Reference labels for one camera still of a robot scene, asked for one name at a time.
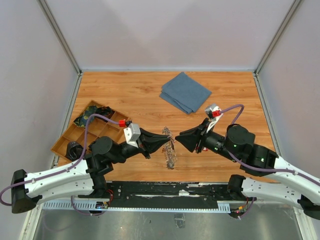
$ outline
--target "wooden tray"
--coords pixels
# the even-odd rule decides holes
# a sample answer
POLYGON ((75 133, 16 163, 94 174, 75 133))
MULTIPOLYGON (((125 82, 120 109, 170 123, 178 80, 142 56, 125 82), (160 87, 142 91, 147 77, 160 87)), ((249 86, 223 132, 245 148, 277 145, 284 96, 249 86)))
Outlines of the wooden tray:
MULTIPOLYGON (((85 110, 89 106, 97 106, 100 107, 106 107, 102 104, 91 100, 89 104, 83 109, 83 111, 78 115, 81 116, 84 114, 85 110)), ((113 114, 111 116, 111 120, 119 121, 125 119, 126 121, 130 120, 130 118, 127 115, 124 115, 121 112, 118 112, 114 109, 112 109, 113 114)), ((88 128, 88 135, 87 135, 87 143, 85 148, 88 149, 88 146, 95 140, 97 140, 100 137, 107 136, 111 138, 113 141, 118 142, 119 139, 123 136, 124 131, 122 127, 119 127, 118 125, 115 125, 110 122, 105 122, 97 117, 94 118, 93 122, 89 124, 88 128)), ((85 129, 82 127, 76 126, 74 123, 72 123, 67 130, 62 134, 62 136, 56 141, 56 143, 51 148, 51 151, 54 152, 56 155, 58 155, 60 158, 63 158, 67 161, 70 161, 68 158, 65 157, 67 153, 67 145, 68 143, 76 141, 82 146, 84 145, 85 141, 85 129)))

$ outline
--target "small metal object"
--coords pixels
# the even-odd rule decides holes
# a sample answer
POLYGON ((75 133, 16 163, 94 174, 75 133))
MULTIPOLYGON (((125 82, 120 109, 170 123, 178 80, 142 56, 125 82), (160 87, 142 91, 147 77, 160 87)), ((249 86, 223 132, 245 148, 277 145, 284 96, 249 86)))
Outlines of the small metal object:
POLYGON ((176 155, 175 145, 174 145, 175 139, 172 137, 171 131, 166 126, 162 130, 162 133, 165 135, 168 135, 168 138, 170 138, 171 140, 166 142, 163 145, 163 149, 162 149, 162 152, 164 153, 165 159, 166 159, 166 167, 168 169, 174 169, 175 163, 177 161, 177 155, 176 155))
POLYGON ((126 143, 138 148, 137 140, 141 135, 139 125, 135 123, 130 123, 130 125, 123 131, 126 143))
POLYGON ((213 103, 213 104, 207 106, 207 107, 205 108, 205 110, 204 110, 205 113, 206 113, 206 115, 207 115, 210 119, 213 118, 212 113, 215 111, 215 107, 217 107, 217 104, 213 103))

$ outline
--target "wire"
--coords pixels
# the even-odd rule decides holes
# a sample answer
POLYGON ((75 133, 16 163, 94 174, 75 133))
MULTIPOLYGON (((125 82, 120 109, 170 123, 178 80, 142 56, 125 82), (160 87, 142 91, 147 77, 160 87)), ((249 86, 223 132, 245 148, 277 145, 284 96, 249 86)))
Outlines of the wire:
POLYGON ((240 117, 240 115, 244 111, 245 106, 243 104, 236 104, 236 105, 230 106, 230 107, 220 111, 221 114, 224 114, 224 113, 230 111, 231 109, 235 109, 235 108, 241 108, 241 109, 239 110, 238 114, 235 116, 235 118, 231 122, 231 125, 235 124, 235 122, 238 120, 238 118, 240 117))
POLYGON ((313 178, 301 173, 301 172, 297 172, 295 170, 291 170, 291 169, 284 169, 284 168, 279 168, 279 169, 264 169, 264 168, 259 168, 259 167, 254 167, 254 166, 250 166, 244 162, 242 162, 241 160, 239 160, 235 155, 233 155, 231 152, 228 151, 228 153, 230 154, 230 156, 233 158, 233 160, 235 160, 237 163, 241 164, 242 166, 244 166, 245 168, 254 170, 254 171, 258 171, 258 172, 264 172, 264 173, 277 173, 277 172, 284 172, 284 173, 291 173, 291 174, 295 174, 298 175, 300 177, 303 177, 304 179, 309 180, 310 182, 316 184, 317 186, 320 187, 320 182, 314 180, 313 178))
MULTIPOLYGON (((111 189, 107 190, 108 193, 110 193, 110 199, 109 199, 109 203, 108 205, 110 206, 110 203, 112 202, 112 200, 114 199, 114 192, 111 189)), ((102 214, 104 214, 106 211, 103 211, 101 213, 86 213, 83 211, 80 211, 79 209, 77 209, 75 203, 74 203, 74 196, 71 196, 71 206, 72 208, 79 214, 85 215, 85 216, 100 216, 102 214)))
POLYGON ((71 165, 70 167, 67 167, 66 169, 63 169, 63 170, 60 170, 60 171, 57 171, 57 172, 54 172, 54 173, 51 173, 51 174, 48 174, 48 175, 44 175, 44 176, 40 176, 40 177, 36 177, 34 179, 31 179, 31 180, 27 180, 27 181, 21 181, 21 182, 18 182, 18 183, 14 183, 10 186, 7 186, 5 187, 1 192, 0 192, 0 203, 5 205, 5 206, 12 206, 12 203, 8 203, 8 202, 5 202, 3 201, 2 199, 2 196, 3 194, 5 193, 5 191, 9 190, 9 189, 12 189, 12 188, 15 188, 15 187, 18 187, 18 186, 21 186, 21 185, 24 185, 24 184, 29 184, 29 183, 32 183, 33 181, 39 181, 39 180, 42 180, 42 179, 46 179, 46 178, 49 178, 49 177, 52 177, 52 176, 56 176, 58 174, 62 174, 62 173, 65 173, 65 172, 68 172, 69 170, 75 168, 82 160, 83 160, 83 157, 85 156, 85 153, 86 153, 86 145, 87 145, 87 136, 88 136, 88 128, 89 128, 89 123, 90 123, 90 120, 93 118, 93 117, 98 117, 98 118, 101 118, 101 119, 104 119, 112 124, 116 124, 118 125, 119 123, 114 121, 114 120, 111 120, 103 115, 100 115, 100 114, 91 114, 89 116, 89 118, 87 119, 86 121, 86 124, 85 124, 85 130, 84 130, 84 146, 83 146, 83 150, 82 150, 82 153, 81 153, 81 156, 79 157, 79 159, 73 164, 71 165))
POLYGON ((255 200, 257 200, 257 198, 256 198, 256 197, 253 197, 253 198, 252 198, 252 201, 251 201, 251 203, 250 203, 250 206, 248 207, 248 209, 247 209, 241 216, 238 216, 238 218, 239 218, 240 220, 243 219, 243 218, 248 214, 248 212, 250 211, 250 209, 253 207, 255 200))
POLYGON ((85 216, 100 216, 106 212, 106 211, 103 211, 101 213, 86 213, 86 212, 80 211, 76 208, 76 205, 74 203, 74 196, 71 196, 71 206, 77 213, 85 215, 85 216))

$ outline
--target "red connector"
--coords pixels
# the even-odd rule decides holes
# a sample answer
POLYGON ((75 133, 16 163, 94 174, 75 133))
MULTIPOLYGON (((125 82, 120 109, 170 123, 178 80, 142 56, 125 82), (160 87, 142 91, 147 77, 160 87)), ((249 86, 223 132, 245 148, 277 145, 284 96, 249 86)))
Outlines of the red connector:
POLYGON ((120 126, 121 128, 126 127, 126 120, 120 120, 120 121, 119 121, 119 126, 120 126))
POLYGON ((212 112, 212 116, 215 118, 215 117, 218 117, 218 116, 220 116, 221 115, 221 113, 220 113, 220 110, 217 110, 217 111, 214 111, 214 112, 212 112))

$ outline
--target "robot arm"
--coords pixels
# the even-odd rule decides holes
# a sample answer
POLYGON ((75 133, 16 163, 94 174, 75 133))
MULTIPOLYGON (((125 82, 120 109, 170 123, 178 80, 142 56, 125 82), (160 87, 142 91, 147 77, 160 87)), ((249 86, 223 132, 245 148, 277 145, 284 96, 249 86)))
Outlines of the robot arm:
POLYGON ((126 141, 120 144, 107 136, 99 138, 91 145, 91 153, 74 167, 76 163, 72 162, 41 172, 14 172, 12 184, 26 183, 11 190, 12 213, 23 213, 37 204, 63 197, 103 198, 108 190, 104 175, 113 170, 113 164, 125 163, 137 154, 149 159, 150 154, 170 141, 167 135, 148 132, 134 123, 124 133, 126 141))
POLYGON ((199 154, 207 148, 240 163, 240 169, 250 175, 282 183, 265 183, 232 175, 228 184, 230 194, 283 202, 303 209, 312 218, 320 219, 320 179, 291 165, 274 151, 255 144, 255 135, 239 124, 229 125, 226 136, 212 131, 212 120, 217 117, 217 112, 213 111, 215 108, 206 109, 211 119, 204 119, 200 125, 181 132, 175 139, 190 152, 199 154))

